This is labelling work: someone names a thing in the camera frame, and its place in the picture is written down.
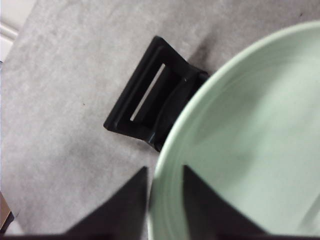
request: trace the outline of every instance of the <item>white wall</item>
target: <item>white wall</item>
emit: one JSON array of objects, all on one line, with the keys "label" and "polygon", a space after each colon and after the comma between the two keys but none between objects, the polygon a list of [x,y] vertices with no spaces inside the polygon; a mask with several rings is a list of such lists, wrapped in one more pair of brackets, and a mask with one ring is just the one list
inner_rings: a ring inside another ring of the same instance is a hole
[{"label": "white wall", "polygon": [[1,0],[0,61],[6,59],[36,0]]}]

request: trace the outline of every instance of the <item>gray carpet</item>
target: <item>gray carpet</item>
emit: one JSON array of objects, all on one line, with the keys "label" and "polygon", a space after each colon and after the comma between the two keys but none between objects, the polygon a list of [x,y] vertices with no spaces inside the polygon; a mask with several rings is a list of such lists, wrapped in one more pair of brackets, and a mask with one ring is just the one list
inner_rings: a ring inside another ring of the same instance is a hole
[{"label": "gray carpet", "polygon": [[22,229],[63,232],[152,176],[158,153],[103,123],[154,35],[212,73],[316,19],[320,0],[39,0],[1,67],[1,191]]}]

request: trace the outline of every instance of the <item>mint green bowl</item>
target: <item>mint green bowl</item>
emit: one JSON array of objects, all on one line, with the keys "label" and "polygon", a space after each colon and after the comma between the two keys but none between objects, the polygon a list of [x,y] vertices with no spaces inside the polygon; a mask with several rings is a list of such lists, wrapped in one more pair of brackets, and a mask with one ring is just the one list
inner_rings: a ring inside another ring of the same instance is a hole
[{"label": "mint green bowl", "polygon": [[189,239],[185,164],[267,232],[320,236],[320,22],[256,42],[190,100],[156,166],[150,239]]}]

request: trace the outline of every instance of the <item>bowl rim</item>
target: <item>bowl rim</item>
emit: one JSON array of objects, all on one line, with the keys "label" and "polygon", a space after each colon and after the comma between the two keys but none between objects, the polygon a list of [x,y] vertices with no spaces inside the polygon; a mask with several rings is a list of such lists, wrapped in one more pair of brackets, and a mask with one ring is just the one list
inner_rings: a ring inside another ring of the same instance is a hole
[{"label": "bowl rim", "polygon": [[[164,164],[166,162],[166,159],[170,155],[174,142],[178,134],[180,133],[180,131],[183,129],[187,118],[194,111],[194,109],[198,107],[201,99],[204,98],[210,92],[210,90],[216,85],[216,83],[221,78],[223,78],[225,74],[227,74],[228,71],[230,71],[234,66],[236,66],[238,63],[248,58],[250,55],[252,55],[256,51],[262,49],[263,47],[265,47],[270,43],[273,43],[282,38],[285,38],[287,36],[290,36],[299,32],[317,29],[317,28],[320,28],[320,20],[303,22],[293,26],[282,28],[252,43],[250,46],[246,47],[244,50],[240,51],[238,54],[236,54],[234,57],[228,60],[213,75],[211,75],[209,79],[200,87],[200,89],[190,99],[190,101],[187,103],[187,105],[184,107],[184,109],[178,116],[177,120],[175,121],[171,131],[169,132],[164,142],[163,148],[158,157],[155,170],[154,170],[153,180],[160,176],[163,170]],[[147,215],[147,229],[148,229],[149,239],[154,240],[155,239],[153,236],[154,227],[153,227],[153,221],[152,221],[152,214],[150,214],[150,212]]]}]

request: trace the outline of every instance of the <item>black plastic stand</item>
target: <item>black plastic stand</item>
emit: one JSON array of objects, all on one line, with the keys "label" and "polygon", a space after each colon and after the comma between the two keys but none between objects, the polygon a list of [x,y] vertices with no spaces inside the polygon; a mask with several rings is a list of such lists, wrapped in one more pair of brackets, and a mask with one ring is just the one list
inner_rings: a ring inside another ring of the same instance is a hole
[{"label": "black plastic stand", "polygon": [[[162,65],[164,69],[147,92]],[[160,151],[180,112],[207,79],[205,71],[187,63],[155,36],[103,126]]]},{"label": "black plastic stand", "polygon": [[[320,240],[320,237],[268,234],[224,201],[191,168],[184,166],[183,172],[183,207],[190,240]],[[107,202],[66,233],[0,236],[0,239],[140,240],[146,211],[147,168],[143,167]]]}]

